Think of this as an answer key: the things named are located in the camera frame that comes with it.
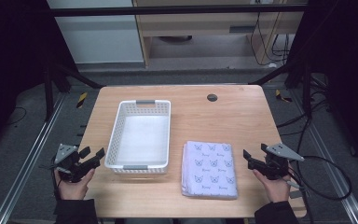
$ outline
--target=patterned napkin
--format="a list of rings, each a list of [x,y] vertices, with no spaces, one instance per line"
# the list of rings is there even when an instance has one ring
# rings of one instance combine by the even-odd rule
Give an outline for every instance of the patterned napkin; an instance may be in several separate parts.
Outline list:
[[[238,198],[230,144],[192,141],[185,144],[182,194],[231,200]]]

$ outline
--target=aluminum rail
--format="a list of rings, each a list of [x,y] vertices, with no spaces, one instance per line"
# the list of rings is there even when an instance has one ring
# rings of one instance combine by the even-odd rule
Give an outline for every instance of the aluminum rail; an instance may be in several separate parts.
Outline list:
[[[55,105],[55,111],[53,115],[51,116],[50,120],[46,121],[43,125],[39,135],[34,141],[34,145],[31,148],[28,157],[26,158],[16,177],[16,180],[11,186],[11,189],[7,194],[6,198],[2,202],[0,206],[0,224],[7,223],[11,212],[13,211],[13,208],[16,205],[17,200],[19,199],[22,190],[25,187],[28,177],[34,168],[34,164],[36,163],[37,158],[39,157],[39,154],[48,139],[48,135],[50,134],[51,129],[55,121],[57,120],[58,115],[60,114],[65,96],[66,95],[64,93],[60,93],[59,99],[57,100]]]

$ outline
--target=white cabinet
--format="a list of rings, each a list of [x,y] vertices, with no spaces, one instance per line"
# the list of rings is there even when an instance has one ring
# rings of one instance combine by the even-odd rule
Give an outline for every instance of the white cabinet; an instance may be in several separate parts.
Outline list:
[[[48,0],[51,8],[132,7],[131,0]],[[143,63],[135,17],[57,17],[69,50],[80,64]]]

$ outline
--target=person's arm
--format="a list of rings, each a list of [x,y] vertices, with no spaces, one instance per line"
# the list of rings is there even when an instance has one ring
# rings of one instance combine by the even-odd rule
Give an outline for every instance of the person's arm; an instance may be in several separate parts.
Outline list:
[[[255,177],[263,184],[270,203],[264,205],[255,212],[255,222],[257,224],[297,224],[298,220],[290,206],[289,192],[290,186],[286,181],[290,176],[283,179],[268,180],[257,170],[253,170]]]
[[[62,181],[58,171],[54,171],[61,196],[54,211],[54,215],[57,215],[56,224],[98,224],[94,200],[84,200],[94,172],[91,169],[82,180],[70,183]]]

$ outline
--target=black pole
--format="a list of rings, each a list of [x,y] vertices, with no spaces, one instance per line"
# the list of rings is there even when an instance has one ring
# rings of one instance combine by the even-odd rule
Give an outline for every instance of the black pole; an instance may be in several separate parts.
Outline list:
[[[241,12],[298,12],[321,10],[307,4],[268,5],[214,5],[214,6],[169,6],[169,7],[95,7],[95,8],[52,8],[30,10],[28,16],[78,17],[78,16],[123,16],[155,14],[197,14],[197,13],[241,13]]]

